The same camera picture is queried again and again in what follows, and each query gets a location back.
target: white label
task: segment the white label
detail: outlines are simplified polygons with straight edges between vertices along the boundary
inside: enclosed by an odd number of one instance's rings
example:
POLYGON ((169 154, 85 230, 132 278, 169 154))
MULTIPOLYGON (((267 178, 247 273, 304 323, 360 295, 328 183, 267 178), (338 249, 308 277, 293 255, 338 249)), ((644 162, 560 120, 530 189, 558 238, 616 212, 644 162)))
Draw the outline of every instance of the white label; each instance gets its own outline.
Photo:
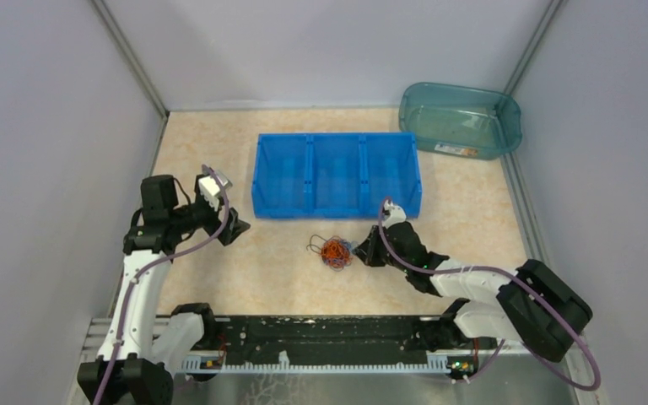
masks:
POLYGON ((445 143, 437 143, 434 147, 436 152, 443 152, 444 154, 457 154, 459 156, 475 156, 478 151, 474 148, 458 148, 456 146, 446 145, 445 143))

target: beige tabletop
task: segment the beige tabletop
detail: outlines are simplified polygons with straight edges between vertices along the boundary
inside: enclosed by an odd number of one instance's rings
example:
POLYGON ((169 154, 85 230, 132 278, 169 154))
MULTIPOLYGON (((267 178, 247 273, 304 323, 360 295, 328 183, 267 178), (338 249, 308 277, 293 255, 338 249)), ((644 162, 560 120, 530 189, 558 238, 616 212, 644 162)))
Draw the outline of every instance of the beige tabletop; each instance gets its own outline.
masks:
MULTIPOLYGON (((230 246, 205 246, 176 259, 158 312, 208 302, 218 315, 433 315, 452 299, 421 294, 393 267, 358 259, 340 273, 307 251, 312 234, 361 242, 369 220, 266 220, 252 210, 257 136, 264 132, 396 132, 394 109, 172 113, 155 174, 172 174, 192 195, 200 164, 234 183, 233 207, 252 227, 230 246)), ((423 201, 413 227, 429 250, 471 264, 521 265, 526 255, 498 160, 418 152, 423 201)), ((185 249, 206 237, 196 235, 185 249)))

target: orange and blue wire bundle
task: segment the orange and blue wire bundle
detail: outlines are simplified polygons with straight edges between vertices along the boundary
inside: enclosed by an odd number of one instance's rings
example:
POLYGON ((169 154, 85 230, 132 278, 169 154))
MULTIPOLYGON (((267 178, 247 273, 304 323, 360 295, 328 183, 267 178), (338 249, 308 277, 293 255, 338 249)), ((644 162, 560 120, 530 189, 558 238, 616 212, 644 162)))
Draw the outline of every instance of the orange and blue wire bundle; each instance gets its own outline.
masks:
POLYGON ((336 272, 341 272, 346 266, 351 264, 354 258, 352 243, 338 236, 332 236, 324 239, 319 235, 312 235, 309 238, 307 250, 315 252, 321 261, 336 272), (317 246, 313 243, 314 238, 322 240, 324 243, 317 246))

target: plastic tub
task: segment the plastic tub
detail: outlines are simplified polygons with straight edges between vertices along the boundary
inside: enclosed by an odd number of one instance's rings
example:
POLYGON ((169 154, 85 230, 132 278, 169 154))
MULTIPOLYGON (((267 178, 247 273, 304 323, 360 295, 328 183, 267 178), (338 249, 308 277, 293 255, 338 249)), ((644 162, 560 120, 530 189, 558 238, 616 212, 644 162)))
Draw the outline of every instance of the plastic tub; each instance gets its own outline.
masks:
POLYGON ((412 133, 262 134, 252 204, 258 218, 375 218, 391 196, 410 217, 421 210, 412 133))
POLYGON ((417 83, 406 89, 398 111, 402 131, 418 148, 475 159, 496 159, 521 144, 521 109, 495 91, 417 83))

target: white wall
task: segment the white wall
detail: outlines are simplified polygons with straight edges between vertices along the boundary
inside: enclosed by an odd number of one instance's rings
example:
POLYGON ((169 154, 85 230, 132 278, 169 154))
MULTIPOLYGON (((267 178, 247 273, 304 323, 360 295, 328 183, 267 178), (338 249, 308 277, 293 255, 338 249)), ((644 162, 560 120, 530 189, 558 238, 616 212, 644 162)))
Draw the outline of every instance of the white wall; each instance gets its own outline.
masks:
POLYGON ((548 0, 108 0, 171 110, 398 105, 502 90, 548 0))
POLYGON ((521 163, 614 404, 648 403, 648 1, 570 1, 516 98, 521 163))
POLYGON ((0 404, 64 401, 158 128, 87 1, 0 2, 0 404))

